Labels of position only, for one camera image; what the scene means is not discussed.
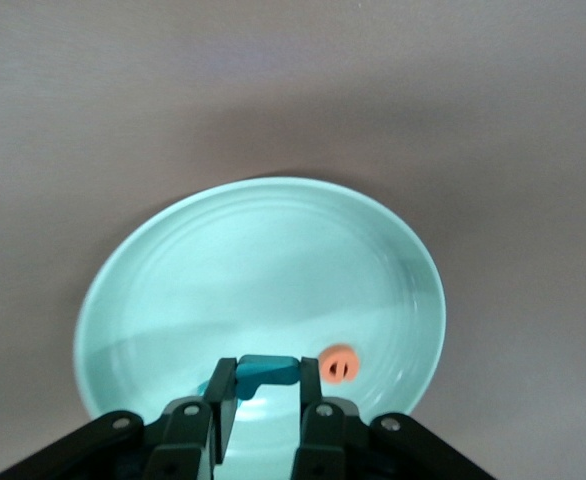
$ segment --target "plate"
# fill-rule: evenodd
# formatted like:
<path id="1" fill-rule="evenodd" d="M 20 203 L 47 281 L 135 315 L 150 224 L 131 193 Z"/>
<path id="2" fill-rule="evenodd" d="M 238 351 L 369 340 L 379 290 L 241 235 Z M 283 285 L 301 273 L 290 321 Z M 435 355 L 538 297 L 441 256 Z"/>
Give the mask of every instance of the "plate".
<path id="1" fill-rule="evenodd" d="M 197 394 L 221 357 L 317 357 L 350 345 L 352 382 L 323 384 L 366 422 L 410 413 L 445 330 L 442 284 L 416 234 L 375 200 L 332 183 L 260 178 L 177 202 L 110 256 L 75 334 L 89 413 L 155 421 Z M 239 407 L 216 478 L 289 478 L 299 387 L 264 386 Z"/>

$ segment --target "screw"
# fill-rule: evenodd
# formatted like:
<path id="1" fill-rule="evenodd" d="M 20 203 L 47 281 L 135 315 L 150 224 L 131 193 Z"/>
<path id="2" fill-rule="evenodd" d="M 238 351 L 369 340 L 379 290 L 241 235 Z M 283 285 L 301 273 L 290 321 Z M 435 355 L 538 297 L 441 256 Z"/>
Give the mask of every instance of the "screw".
<path id="1" fill-rule="evenodd" d="M 184 415 L 188 415 L 189 417 L 192 415 L 197 415 L 198 413 L 200 413 L 200 407 L 197 405 L 188 405 L 184 409 Z"/>
<path id="2" fill-rule="evenodd" d="M 111 426 L 116 430 L 121 430 L 122 428 L 126 428 L 131 424 L 131 419 L 126 417 L 121 417 L 115 420 Z"/>
<path id="3" fill-rule="evenodd" d="M 400 422 L 391 417 L 384 417 L 381 424 L 382 428 L 384 428 L 384 430 L 388 430 L 389 432 L 397 432 L 400 430 Z"/>
<path id="4" fill-rule="evenodd" d="M 320 417 L 330 417 L 333 415 L 333 409 L 330 405 L 322 404 L 318 405 L 318 407 L 315 409 L 315 413 L 317 413 Z"/>

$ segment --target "orange button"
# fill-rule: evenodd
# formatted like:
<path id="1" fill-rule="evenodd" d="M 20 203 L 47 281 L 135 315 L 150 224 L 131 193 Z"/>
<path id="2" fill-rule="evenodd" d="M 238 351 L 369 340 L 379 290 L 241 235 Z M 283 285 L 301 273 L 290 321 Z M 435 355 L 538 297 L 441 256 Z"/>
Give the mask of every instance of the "orange button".
<path id="1" fill-rule="evenodd" d="M 360 370 L 360 359 L 348 345 L 333 345 L 324 350 L 318 360 L 320 375 L 328 383 L 350 382 Z"/>

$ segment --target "gray table surface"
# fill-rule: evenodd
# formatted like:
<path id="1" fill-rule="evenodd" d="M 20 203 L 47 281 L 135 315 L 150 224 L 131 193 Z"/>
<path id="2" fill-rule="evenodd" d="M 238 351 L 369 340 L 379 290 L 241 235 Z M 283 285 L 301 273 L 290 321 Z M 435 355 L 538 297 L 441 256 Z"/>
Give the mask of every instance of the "gray table surface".
<path id="1" fill-rule="evenodd" d="M 109 253 L 274 174 L 432 252 L 418 420 L 500 478 L 586 479 L 586 0 L 0 1 L 0 469 L 87 421 L 73 329 Z"/>

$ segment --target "turquoise plate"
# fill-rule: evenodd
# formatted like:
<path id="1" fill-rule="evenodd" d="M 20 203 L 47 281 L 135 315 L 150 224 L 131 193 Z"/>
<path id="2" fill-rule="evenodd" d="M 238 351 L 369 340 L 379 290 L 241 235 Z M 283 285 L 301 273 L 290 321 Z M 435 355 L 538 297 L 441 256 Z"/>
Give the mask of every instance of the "turquoise plate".
<path id="1" fill-rule="evenodd" d="M 394 213 L 331 183 L 260 178 L 188 197 L 117 248 L 84 300 L 75 370 L 92 416 L 127 409 L 150 423 L 221 357 L 317 357 L 346 343 L 358 377 L 323 392 L 368 422 L 413 409 L 444 329 L 435 265 Z M 216 479 L 289 478 L 298 390 L 264 386 L 242 403 Z"/>

